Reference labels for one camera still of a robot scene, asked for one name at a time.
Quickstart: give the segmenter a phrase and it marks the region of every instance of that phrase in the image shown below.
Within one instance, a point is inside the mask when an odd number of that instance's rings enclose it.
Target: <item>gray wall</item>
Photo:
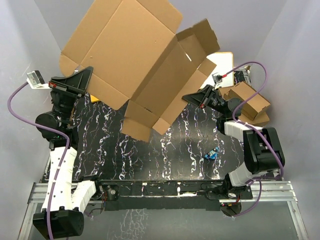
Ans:
[[[0,2],[0,239],[15,240],[33,182],[41,178],[49,149],[35,127],[10,115],[7,99],[26,81],[28,71],[40,70],[46,80],[59,74],[60,49],[33,0]],[[48,93],[27,86],[12,107],[34,121],[51,109]]]
[[[271,101],[270,125],[277,129],[284,175],[293,184],[311,240],[320,235],[319,26],[318,0],[289,0],[256,58],[268,69],[263,94]],[[252,71],[255,86],[263,80],[258,69]]]
[[[59,47],[64,48],[93,0],[34,0]],[[253,60],[286,0],[170,0],[183,14],[179,30],[208,18],[222,52],[234,63]]]

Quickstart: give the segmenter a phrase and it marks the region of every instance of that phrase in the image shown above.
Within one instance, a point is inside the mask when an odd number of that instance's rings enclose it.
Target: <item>blue object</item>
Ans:
[[[220,149],[218,147],[215,147],[215,149],[212,149],[210,152],[204,155],[204,158],[208,160],[216,160],[218,157],[219,150]]]

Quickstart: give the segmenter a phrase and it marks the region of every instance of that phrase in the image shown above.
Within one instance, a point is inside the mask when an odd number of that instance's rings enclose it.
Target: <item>table surface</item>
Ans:
[[[242,144],[217,131],[219,113],[210,108],[188,104],[164,135],[153,131],[150,141],[143,142],[121,133],[126,107],[113,110],[91,103],[88,94],[76,102],[74,180],[92,174],[101,180],[220,180],[244,160]],[[205,159],[215,147],[220,149],[217,159]]]

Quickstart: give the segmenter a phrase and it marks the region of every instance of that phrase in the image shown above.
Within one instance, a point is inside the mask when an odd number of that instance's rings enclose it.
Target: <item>purple cable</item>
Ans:
[[[264,74],[265,74],[264,82],[263,82],[262,86],[259,88],[258,91],[256,91],[251,97],[249,97],[248,99],[246,99],[245,101],[243,101],[241,104],[239,104],[239,105],[234,109],[234,111],[233,111],[233,113],[232,113],[232,118],[233,118],[234,121],[236,121],[236,122],[238,122],[238,123],[240,123],[240,124],[242,124],[242,125],[245,125],[246,127],[252,129],[253,131],[255,131],[255,132],[259,135],[259,137],[263,140],[263,142],[265,143],[265,145],[269,148],[270,152],[271,152],[271,153],[273,154],[273,156],[275,157],[275,160],[276,160],[276,162],[278,163],[279,168],[280,168],[280,175],[279,175],[279,177],[280,177],[280,179],[281,179],[282,176],[284,175],[284,166],[282,165],[282,163],[281,163],[280,159],[278,158],[276,152],[274,151],[274,149],[272,148],[272,146],[270,145],[270,143],[267,141],[267,139],[265,138],[265,136],[263,136],[262,133],[261,133],[259,130],[257,130],[254,126],[251,126],[251,125],[249,125],[249,124],[246,124],[246,123],[244,123],[243,121],[236,120],[236,112],[238,111],[238,109],[241,108],[241,107],[242,107],[244,104],[246,104],[248,101],[250,101],[252,98],[254,98],[256,95],[258,95],[258,94],[261,92],[261,90],[265,87],[265,85],[267,84],[267,81],[268,81],[267,70],[266,70],[266,68],[265,68],[260,62],[258,62],[258,61],[247,61],[247,62],[245,62],[245,63],[243,63],[243,64],[241,64],[241,65],[239,65],[239,66],[234,67],[232,70],[228,71],[225,75],[228,75],[228,74],[234,72],[235,70],[237,70],[238,68],[240,68],[240,67],[242,67],[242,66],[244,66],[244,65],[247,65],[247,64],[258,64],[258,65],[260,65],[260,66],[263,68]],[[243,215],[243,214],[246,214],[246,213],[250,212],[252,209],[254,209],[254,208],[258,205],[259,200],[260,200],[260,197],[261,197],[261,193],[262,193],[261,178],[260,178],[260,177],[254,177],[253,180],[249,180],[248,182],[246,182],[246,184],[248,184],[249,186],[251,186],[251,185],[255,182],[255,180],[259,181],[259,185],[260,185],[259,195],[258,195],[258,198],[256,199],[256,202],[255,202],[250,208],[248,208],[247,210],[245,210],[245,211],[243,211],[243,212],[240,212],[239,214],[234,215],[233,217],[238,217],[238,216],[241,216],[241,215]]]
[[[87,211],[84,211],[83,212],[87,217],[90,217],[90,218],[92,218],[93,216],[89,213],[89,212],[87,212]]]
[[[266,68],[260,63],[260,62],[257,62],[257,61],[248,61],[248,62],[245,62],[239,66],[236,66],[235,68],[233,68],[232,70],[228,71],[225,75],[228,75],[232,72],[234,72],[235,70],[237,70],[238,68],[244,66],[244,65],[247,65],[247,64],[258,64],[260,65],[263,70],[264,70],[264,73],[265,73],[265,78],[264,78],[264,82],[262,84],[262,86],[259,88],[258,91],[256,91],[251,97],[249,97],[248,99],[246,99],[245,101],[243,101],[241,104],[239,104],[233,111],[232,113],[232,118],[234,121],[242,124],[242,125],[245,125],[246,127],[254,130],[258,135],[259,137],[263,140],[263,142],[265,143],[265,145],[269,148],[270,152],[273,154],[273,156],[275,157],[275,160],[276,162],[278,163],[279,165],[279,168],[280,168],[280,178],[282,178],[282,176],[284,175],[284,167],[282,166],[282,163],[280,161],[280,159],[278,158],[276,152],[274,151],[274,149],[272,148],[272,146],[270,145],[270,143],[267,141],[267,139],[262,135],[262,133],[257,130],[254,126],[251,126],[251,125],[248,125],[248,124],[245,124],[243,121],[240,121],[240,120],[236,120],[236,112],[238,111],[239,108],[241,108],[244,104],[246,104],[248,101],[250,101],[252,98],[254,98],[256,95],[258,95],[261,90],[265,87],[265,85],[267,84],[267,81],[268,81],[268,78],[267,78],[267,70]]]
[[[37,123],[34,123],[32,121],[29,121],[28,119],[25,119],[19,115],[17,115],[11,108],[11,101],[12,99],[14,98],[14,96],[21,90],[23,89],[25,86],[27,86],[28,83],[25,82],[24,84],[22,84],[17,90],[15,90],[11,96],[9,97],[8,99],[8,102],[7,102],[7,106],[8,106],[8,110],[9,112],[17,119],[21,120],[22,122],[25,122],[26,124],[30,124],[32,126],[35,126],[37,128],[40,128],[40,129],[44,129],[44,130],[47,130],[47,131],[50,131],[50,132],[53,132],[53,133],[56,133],[56,134],[59,134],[63,137],[65,137],[66,139],[66,145],[65,145],[65,149],[63,151],[63,154],[61,156],[61,159],[60,159],[60,162],[58,164],[58,168],[55,172],[55,175],[54,175],[54,182],[52,183],[51,185],[51,190],[50,190],[50,194],[49,194],[49,199],[48,199],[48,206],[47,206],[47,209],[46,209],[46,225],[47,225],[47,228],[48,228],[48,234],[49,234],[49,239],[50,240],[53,240],[54,239],[54,236],[53,236],[53,233],[52,233],[52,229],[51,229],[51,222],[50,222],[50,208],[51,208],[51,202],[52,202],[52,198],[53,198],[53,193],[54,193],[54,189],[55,189],[55,185],[56,185],[56,180],[57,180],[57,177],[58,177],[58,174],[59,174],[59,167],[61,167],[63,161],[64,161],[64,158],[65,158],[65,155],[67,153],[67,150],[68,150],[68,146],[69,146],[69,143],[70,143],[70,139],[69,137],[64,134],[62,131],[58,131],[56,129],[53,129],[53,128],[50,128],[50,127],[47,127],[47,126],[43,126],[43,125],[40,125],[40,124],[37,124]]]
[[[246,213],[250,212],[252,209],[254,209],[258,205],[260,197],[261,197],[261,193],[262,193],[262,183],[261,183],[260,179],[257,180],[257,181],[259,181],[260,191],[259,191],[259,195],[258,195],[258,198],[256,199],[255,203],[251,207],[249,207],[247,210],[245,210],[243,212],[240,212],[237,215],[234,215],[233,217],[239,217],[239,216],[241,216],[243,214],[246,214]]]

